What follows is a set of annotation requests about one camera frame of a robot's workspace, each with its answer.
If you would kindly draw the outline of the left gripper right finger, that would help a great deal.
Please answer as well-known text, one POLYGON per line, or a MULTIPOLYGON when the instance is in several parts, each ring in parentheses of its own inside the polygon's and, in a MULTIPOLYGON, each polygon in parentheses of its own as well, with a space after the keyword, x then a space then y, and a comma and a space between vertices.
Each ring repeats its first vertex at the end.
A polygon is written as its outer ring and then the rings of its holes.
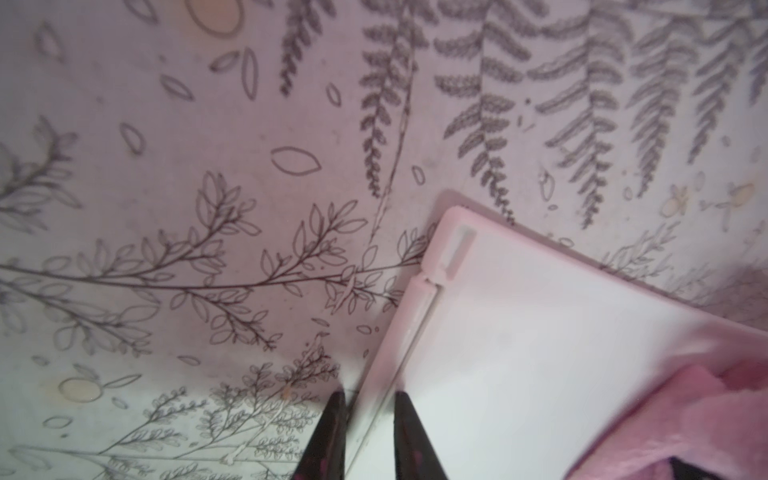
POLYGON ((394 458, 397 480, 447 480, 418 413, 404 391, 394 397, 394 458))

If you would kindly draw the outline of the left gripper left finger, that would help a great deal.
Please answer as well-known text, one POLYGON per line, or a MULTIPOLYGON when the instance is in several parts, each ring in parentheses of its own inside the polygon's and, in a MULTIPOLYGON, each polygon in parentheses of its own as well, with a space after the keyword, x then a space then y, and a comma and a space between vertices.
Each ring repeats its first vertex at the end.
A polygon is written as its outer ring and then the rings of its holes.
POLYGON ((328 399, 291 480, 343 480, 347 433, 345 392, 328 399))

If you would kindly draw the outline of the white drawing tablet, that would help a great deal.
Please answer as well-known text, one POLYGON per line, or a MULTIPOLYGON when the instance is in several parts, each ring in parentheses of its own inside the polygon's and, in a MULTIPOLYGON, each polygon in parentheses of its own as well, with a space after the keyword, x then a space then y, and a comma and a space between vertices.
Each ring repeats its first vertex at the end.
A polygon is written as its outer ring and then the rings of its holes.
POLYGON ((395 475, 406 392, 451 479, 561 479, 677 368, 767 353, 764 331, 448 209, 350 416, 350 479, 395 475))

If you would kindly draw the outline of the pink fluffy cloth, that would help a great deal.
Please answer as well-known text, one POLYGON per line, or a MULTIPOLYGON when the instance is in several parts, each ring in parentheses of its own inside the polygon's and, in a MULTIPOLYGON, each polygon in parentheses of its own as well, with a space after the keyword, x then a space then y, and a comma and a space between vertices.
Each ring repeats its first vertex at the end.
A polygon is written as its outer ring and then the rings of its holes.
POLYGON ((586 455, 572 479, 764 479, 767 363, 689 365, 586 455))

